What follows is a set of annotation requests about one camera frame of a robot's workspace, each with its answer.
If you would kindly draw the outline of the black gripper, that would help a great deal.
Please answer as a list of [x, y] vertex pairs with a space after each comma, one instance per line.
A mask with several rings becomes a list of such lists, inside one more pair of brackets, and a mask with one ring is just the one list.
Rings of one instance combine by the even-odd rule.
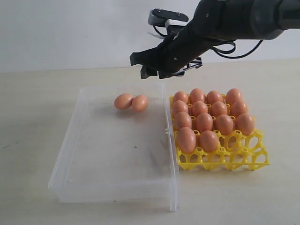
[[[131, 53], [129, 56], [130, 65], [142, 65], [140, 70], [142, 79], [157, 75], [160, 79], [176, 76], [184, 66], [215, 44], [215, 40], [208, 38], [213, 27], [214, 23], [208, 19], [193, 19], [163, 49], [151, 48]], [[161, 65], [162, 67], [158, 72], [149, 68]]]

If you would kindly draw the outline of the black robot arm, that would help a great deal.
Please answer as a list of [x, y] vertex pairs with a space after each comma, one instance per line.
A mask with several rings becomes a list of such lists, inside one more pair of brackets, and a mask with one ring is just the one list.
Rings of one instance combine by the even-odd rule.
[[148, 23], [167, 34], [156, 47], [130, 55], [130, 64], [141, 65], [141, 78], [160, 79], [183, 76], [187, 70], [202, 66], [201, 55], [213, 50], [231, 59], [231, 51], [220, 45], [236, 40], [273, 40], [285, 30], [300, 27], [300, 3], [297, 0], [202, 0], [194, 16], [152, 9]]

